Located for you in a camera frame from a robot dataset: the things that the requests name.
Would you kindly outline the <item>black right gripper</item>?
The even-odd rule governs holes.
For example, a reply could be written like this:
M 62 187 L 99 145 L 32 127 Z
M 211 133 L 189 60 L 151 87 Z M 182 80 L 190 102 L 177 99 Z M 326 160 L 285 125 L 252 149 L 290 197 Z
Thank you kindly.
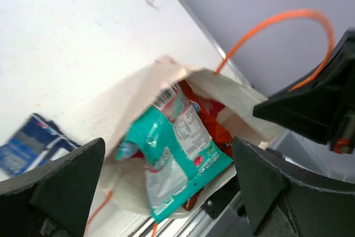
M 337 154 L 354 152 L 354 28 L 331 50 L 326 79 L 281 93 L 253 108 L 253 116 L 278 124 Z

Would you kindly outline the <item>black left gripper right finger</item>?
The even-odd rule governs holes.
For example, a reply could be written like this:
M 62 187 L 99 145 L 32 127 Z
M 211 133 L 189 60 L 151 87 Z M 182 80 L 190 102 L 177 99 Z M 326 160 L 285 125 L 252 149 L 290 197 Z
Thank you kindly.
M 354 184 L 287 162 L 244 138 L 232 153 L 254 236 L 354 236 Z

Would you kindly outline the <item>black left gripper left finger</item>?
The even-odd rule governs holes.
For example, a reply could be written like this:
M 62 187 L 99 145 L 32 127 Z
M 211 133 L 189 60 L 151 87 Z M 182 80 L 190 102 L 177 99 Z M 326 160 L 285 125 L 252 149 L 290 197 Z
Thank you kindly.
M 105 156 L 96 138 L 1 182 L 1 236 L 83 236 Z

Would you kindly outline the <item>beige paper bag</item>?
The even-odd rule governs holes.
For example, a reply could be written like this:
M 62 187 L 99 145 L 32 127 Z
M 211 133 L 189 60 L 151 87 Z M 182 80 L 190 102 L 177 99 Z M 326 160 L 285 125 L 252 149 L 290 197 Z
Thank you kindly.
M 106 153 L 94 222 L 106 206 L 156 223 L 190 215 L 235 177 L 231 143 L 264 148 L 282 133 L 252 110 L 265 97 L 238 78 L 163 56 L 100 95 Z

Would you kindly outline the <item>red Doritos bag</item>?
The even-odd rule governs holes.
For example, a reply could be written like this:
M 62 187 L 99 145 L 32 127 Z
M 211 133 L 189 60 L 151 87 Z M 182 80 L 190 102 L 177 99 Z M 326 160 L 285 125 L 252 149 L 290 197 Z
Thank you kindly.
M 196 95 L 188 82 L 173 86 L 174 97 L 168 107 L 174 137 L 168 150 L 172 153 L 165 166 L 172 171 L 168 183 L 173 188 L 163 198 L 165 211 L 172 212 L 182 205 L 190 211 L 198 192 L 232 159 L 231 134 L 217 121 L 224 105 Z

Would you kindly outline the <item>teal snack bag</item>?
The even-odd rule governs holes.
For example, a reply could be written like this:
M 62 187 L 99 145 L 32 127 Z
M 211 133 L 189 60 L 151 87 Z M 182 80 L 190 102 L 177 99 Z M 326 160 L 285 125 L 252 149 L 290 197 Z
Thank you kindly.
M 157 223 L 180 207 L 192 209 L 204 186 L 232 164 L 231 134 L 206 103 L 187 81 L 173 84 L 131 124 L 118 146 L 116 160 L 143 157 Z

